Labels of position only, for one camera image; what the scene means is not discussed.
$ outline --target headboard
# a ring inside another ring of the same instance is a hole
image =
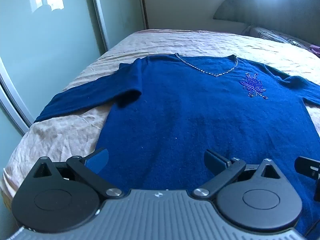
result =
[[[276,30],[320,44],[320,0],[225,0],[213,18]]]

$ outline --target purple flower embellishment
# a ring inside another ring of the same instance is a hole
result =
[[[249,97],[253,98],[256,95],[263,97],[264,99],[268,99],[268,97],[263,96],[262,93],[266,90],[262,86],[262,81],[257,79],[258,73],[255,73],[254,76],[250,76],[249,73],[246,73],[246,79],[242,79],[239,83],[243,85],[244,89],[249,91]]]

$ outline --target cable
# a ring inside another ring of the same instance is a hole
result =
[[[311,228],[309,228],[309,230],[305,233],[304,237],[306,237],[307,235],[309,235],[311,233],[311,231],[313,229],[315,229],[315,227],[317,226],[317,224],[320,222],[320,219],[318,219],[313,225]]]

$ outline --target white bed sheet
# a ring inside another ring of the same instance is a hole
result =
[[[128,36],[102,55],[65,90],[110,75],[118,69],[119,63],[131,63],[138,57],[175,52],[183,56],[225,57],[236,54],[290,75],[300,75],[320,85],[320,59],[290,44],[230,33],[146,30]],[[46,155],[53,162],[58,162],[72,155],[86,156],[93,152],[110,108],[110,104],[105,104],[87,112],[33,124],[3,171],[0,188],[6,205],[10,207],[12,198],[39,157]],[[320,134],[320,108],[307,106],[307,110]]]

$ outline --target bed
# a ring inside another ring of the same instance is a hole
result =
[[[145,30],[134,33],[89,65],[65,89],[111,75],[119,63],[132,63],[148,55],[173,54],[225,57],[231,54],[264,63],[290,75],[302,76],[320,85],[320,59],[309,51],[254,37],[231,33],[182,30]],[[86,156],[95,150],[111,104],[33,124],[3,170],[0,180],[4,202],[11,201],[34,163],[41,156],[53,162],[72,155]],[[307,106],[320,135],[320,108]]]

